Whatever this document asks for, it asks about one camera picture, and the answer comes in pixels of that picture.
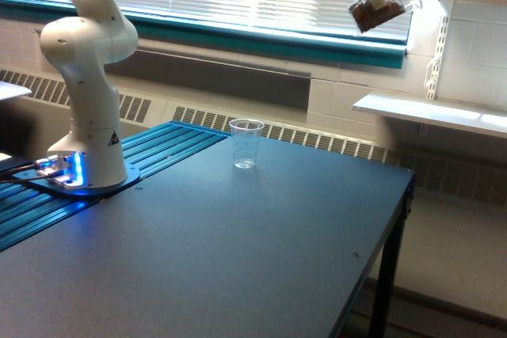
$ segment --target table leg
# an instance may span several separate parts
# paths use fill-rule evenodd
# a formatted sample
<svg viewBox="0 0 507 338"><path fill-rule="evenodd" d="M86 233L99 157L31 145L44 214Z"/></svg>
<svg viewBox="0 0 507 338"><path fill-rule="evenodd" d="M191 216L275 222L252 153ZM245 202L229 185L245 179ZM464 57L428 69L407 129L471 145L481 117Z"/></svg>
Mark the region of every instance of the table leg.
<svg viewBox="0 0 507 338"><path fill-rule="evenodd" d="M407 195L402 203L402 209L399 212L398 218L383 245L382 262L380 264L379 279L375 291L375 302L373 304L372 319L370 321L369 338L383 338L386 329L389 304L395 284L399 250L402 245L403 229L408 214L408 198L409 196Z"/></svg>

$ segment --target window sill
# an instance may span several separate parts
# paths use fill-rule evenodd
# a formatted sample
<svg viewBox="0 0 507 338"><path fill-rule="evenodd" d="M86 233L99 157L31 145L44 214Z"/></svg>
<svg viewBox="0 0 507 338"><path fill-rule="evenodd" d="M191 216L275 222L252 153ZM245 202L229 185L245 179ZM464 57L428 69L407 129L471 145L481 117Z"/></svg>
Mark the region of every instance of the window sill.
<svg viewBox="0 0 507 338"><path fill-rule="evenodd" d="M3 17L41 22L76 14L71 4L35 0L0 0L0 8ZM144 38L278 59L324 64L346 62L399 69L406 53L406 47L400 44L274 32L132 11L124 13Z"/></svg>

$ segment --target plastic cup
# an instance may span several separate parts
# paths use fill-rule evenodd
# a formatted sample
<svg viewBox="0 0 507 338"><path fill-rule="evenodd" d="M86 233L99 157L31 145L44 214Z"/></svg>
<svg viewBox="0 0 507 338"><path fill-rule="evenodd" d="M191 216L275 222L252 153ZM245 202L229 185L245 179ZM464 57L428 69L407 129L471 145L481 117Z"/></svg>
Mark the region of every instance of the plastic cup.
<svg viewBox="0 0 507 338"><path fill-rule="evenodd" d="M234 166L253 168L264 123L253 119L234 119L229 122L234 146Z"/></svg>

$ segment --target white table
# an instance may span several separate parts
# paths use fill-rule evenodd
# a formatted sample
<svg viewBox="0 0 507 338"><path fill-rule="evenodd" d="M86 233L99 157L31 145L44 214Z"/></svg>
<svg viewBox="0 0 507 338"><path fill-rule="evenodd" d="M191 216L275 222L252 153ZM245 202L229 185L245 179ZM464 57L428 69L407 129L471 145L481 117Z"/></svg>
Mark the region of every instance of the white table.
<svg viewBox="0 0 507 338"><path fill-rule="evenodd" d="M27 89L26 87L0 81L0 101L17 97L23 97L31 93L32 91L30 89Z"/></svg>

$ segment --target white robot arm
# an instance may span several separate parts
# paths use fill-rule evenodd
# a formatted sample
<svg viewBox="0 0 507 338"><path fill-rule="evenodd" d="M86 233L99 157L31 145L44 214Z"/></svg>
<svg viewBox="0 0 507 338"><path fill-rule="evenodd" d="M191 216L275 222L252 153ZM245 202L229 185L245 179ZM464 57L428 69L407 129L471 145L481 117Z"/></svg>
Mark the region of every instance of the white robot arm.
<svg viewBox="0 0 507 338"><path fill-rule="evenodd" d="M114 0L71 0L78 17L65 17L44 28L40 44L62 74L71 103L71 131L51 146L57 165L40 171L67 173L52 180L68 189L106 188L127 177L117 90L104 65L127 58L137 48L137 32Z"/></svg>

